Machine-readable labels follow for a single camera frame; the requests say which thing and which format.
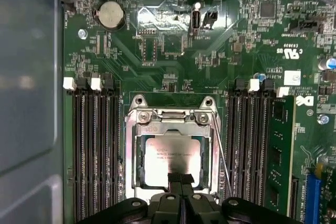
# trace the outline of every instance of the black ram slot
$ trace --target black ram slot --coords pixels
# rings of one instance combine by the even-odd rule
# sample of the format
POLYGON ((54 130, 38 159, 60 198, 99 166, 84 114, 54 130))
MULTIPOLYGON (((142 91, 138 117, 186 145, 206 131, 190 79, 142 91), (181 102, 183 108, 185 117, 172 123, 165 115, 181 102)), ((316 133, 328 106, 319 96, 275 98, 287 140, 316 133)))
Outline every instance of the black ram slot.
POLYGON ((255 97, 254 98, 254 124, 253 124, 253 140, 252 140, 252 157, 251 157, 251 199, 250 201, 255 203, 256 200, 256 190, 257 190, 257 185, 259 182, 258 179, 258 170, 256 170, 256 166, 258 163, 258 157, 259 153, 257 153, 258 149, 258 137, 259 137, 259 132, 258 132, 258 125, 259 125, 259 108, 260 108, 260 97, 255 97))
POLYGON ((238 166, 238 174, 241 174, 240 179, 238 180, 238 196, 239 198, 242 198, 244 195, 244 188, 246 186, 246 167, 245 167, 245 150, 247 148, 247 141, 245 136, 245 130, 246 130, 246 109, 247 109, 247 98, 241 99, 241 105, 240 105, 240 127, 239 127, 239 148, 238 153, 240 155, 239 157, 239 166, 238 166))
POLYGON ((234 97, 229 97, 228 101, 228 108, 227 108, 227 134, 226 134, 226 162, 227 162, 227 168, 228 168, 228 173, 229 173, 229 179, 230 179, 230 184, 232 184, 232 179, 233 179, 233 143, 234 143, 234 138, 233 138, 233 120, 234 120, 234 102, 235 98, 234 97))
POLYGON ((251 148, 253 138, 253 124, 254 124, 254 98, 250 98, 246 102, 246 127, 245 127, 245 144, 244 144, 244 182, 242 183, 242 197, 245 200, 250 200, 250 184, 251 184, 251 148))
POLYGON ((239 188, 238 181, 240 179, 240 174, 238 173, 239 169, 239 159, 240 159, 240 130, 241 130, 241 107, 242 107, 242 98, 235 98, 235 114, 234 114, 234 159, 233 159, 233 182, 232 182, 232 193, 239 197, 239 188))
POLYGON ((264 204, 271 97, 230 93, 225 154, 234 197, 264 204))
POLYGON ((81 192, 81 183, 80 183, 80 127, 81 127, 81 97, 73 96, 73 171, 74 171, 74 191, 73 191, 73 203, 74 203, 74 221, 77 222, 81 220, 81 202, 80 202, 80 192, 81 192))
POLYGON ((120 156, 119 153, 119 99, 118 97, 113 97, 112 101, 112 115, 113 120, 111 120, 112 124, 112 165, 111 165, 111 174, 112 174, 112 205, 116 204, 118 202, 118 165, 119 161, 118 158, 120 156))
POLYGON ((87 138, 87 150, 86 150, 86 157, 87 157, 87 196, 88 196, 88 215, 91 216, 93 214, 93 146, 94 146, 94 121, 92 118, 94 117, 94 98, 92 96, 88 96, 88 120, 87 120, 87 129, 89 137, 87 138))
POLYGON ((92 212, 96 214, 101 210, 100 206, 100 115, 101 115, 101 102, 98 96, 93 97, 93 135, 92 135, 92 153, 93 153, 93 160, 92 160, 92 212))

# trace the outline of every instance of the screw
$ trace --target screw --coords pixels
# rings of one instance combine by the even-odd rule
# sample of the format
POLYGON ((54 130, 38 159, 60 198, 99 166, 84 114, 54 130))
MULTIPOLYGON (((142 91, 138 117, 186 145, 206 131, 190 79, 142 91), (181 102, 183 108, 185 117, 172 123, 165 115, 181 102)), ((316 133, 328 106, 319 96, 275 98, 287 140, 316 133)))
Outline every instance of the screw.
POLYGON ((317 122, 321 125, 325 125, 325 124, 329 123, 329 117, 327 115, 324 115, 324 114, 319 115, 317 117, 317 122))
POLYGON ((229 200, 229 204, 232 205, 232 206, 238 206, 238 201, 236 201, 234 199, 231 199, 231 200, 229 200))
POLYGON ((197 199, 197 200, 199 200, 199 199, 201 199, 201 195, 199 195, 199 194, 194 194, 194 195, 193 195, 193 199, 197 199))
POLYGON ((79 29, 78 30, 78 37, 80 39, 86 39, 88 37, 88 32, 84 29, 79 29))
POLYGON ((139 120, 141 123, 146 123, 149 121, 149 114, 147 112, 140 112, 139 120))
POLYGON ((327 209, 327 216, 330 219, 335 219, 336 218, 336 210, 328 208, 327 209))
POLYGON ((133 207, 138 207, 138 206, 140 206, 140 205, 141 205, 141 203, 138 202, 138 201, 132 203, 132 206, 133 206, 133 207))
POLYGON ((200 114, 200 115, 198 116, 198 121, 199 121, 200 123, 207 123, 208 120, 209 120, 209 117, 208 117, 207 114, 200 114))

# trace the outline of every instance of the ram slot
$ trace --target ram slot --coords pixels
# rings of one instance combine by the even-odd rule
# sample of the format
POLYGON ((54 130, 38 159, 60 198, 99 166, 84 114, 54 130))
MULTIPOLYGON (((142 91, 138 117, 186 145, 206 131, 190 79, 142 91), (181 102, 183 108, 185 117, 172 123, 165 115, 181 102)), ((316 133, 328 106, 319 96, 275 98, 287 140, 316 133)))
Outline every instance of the ram slot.
POLYGON ((111 120, 112 129, 112 164, 111 164, 111 174, 112 174, 112 205, 118 202, 118 157, 119 157, 119 134, 120 134, 120 125, 119 125, 119 98, 117 96, 113 97, 112 102, 112 114, 113 120, 111 120))
POLYGON ((92 135, 92 214, 96 214, 100 208, 100 115, 101 101, 98 96, 93 97, 93 135, 92 135))
POLYGON ((246 124, 246 112, 247 112, 247 101, 248 99, 246 97, 242 97, 240 100, 240 120, 239 120, 239 146, 237 149, 237 153, 239 153, 239 165, 238 165, 238 194, 237 197, 242 198, 244 195, 244 188, 246 186, 246 166, 245 166, 245 160, 246 160, 246 149, 247 149, 247 140, 245 136, 246 127, 248 126, 246 124))
POLYGON ((260 97, 255 97, 254 101, 254 115, 253 115, 253 139, 252 139, 252 157, 251 157, 251 184, 250 184, 250 201, 256 203, 258 198, 258 137, 259 137, 259 112, 260 112, 260 97))
POLYGON ((81 164, 80 164, 80 140, 81 140, 81 97, 73 96, 73 171, 74 171, 74 191, 73 191, 73 203, 74 203, 74 221, 78 222, 81 220, 81 164))
POLYGON ((264 204, 265 191, 265 176, 266 176, 266 162, 267 144, 268 144, 268 122, 269 122, 269 106, 270 100, 261 97, 259 99, 259 117, 258 117, 258 141, 256 146, 256 183, 255 183, 255 203, 258 205, 264 204))
MULTIPOLYGON (((234 109, 235 109, 235 98, 230 96, 228 99, 227 117, 226 117, 226 144, 225 144, 225 157, 227 160, 227 169, 229 172, 230 184, 233 181, 233 164, 234 164, 234 138, 233 138, 233 125, 234 125, 234 109)), ((224 193, 225 198, 228 197, 227 191, 224 193)))
POLYGON ((254 133, 254 103, 255 99, 249 97, 246 102, 246 127, 245 127, 245 144, 244 144, 244 160, 243 160, 243 170, 244 170, 244 182, 242 183, 242 197, 245 200, 250 200, 251 196, 251 159, 252 159, 252 142, 254 133))
POLYGON ((239 173, 239 161, 240 161, 240 133, 242 131, 242 123, 241 123, 241 107, 242 107, 242 100, 241 97, 235 98, 235 113, 234 113, 234 147, 233 147, 233 179, 232 179, 232 192, 233 195, 239 197, 239 180, 240 180, 240 173, 239 173))

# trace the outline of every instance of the motherboard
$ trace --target motherboard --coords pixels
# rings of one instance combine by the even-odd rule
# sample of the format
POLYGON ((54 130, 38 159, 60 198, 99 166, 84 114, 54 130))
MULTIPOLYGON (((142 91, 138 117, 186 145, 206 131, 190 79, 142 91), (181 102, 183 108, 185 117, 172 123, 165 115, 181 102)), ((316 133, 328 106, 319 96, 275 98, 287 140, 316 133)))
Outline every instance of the motherboard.
POLYGON ((335 58, 335 7, 317 0, 66 5, 65 223, 149 202, 172 172, 336 223, 335 58))

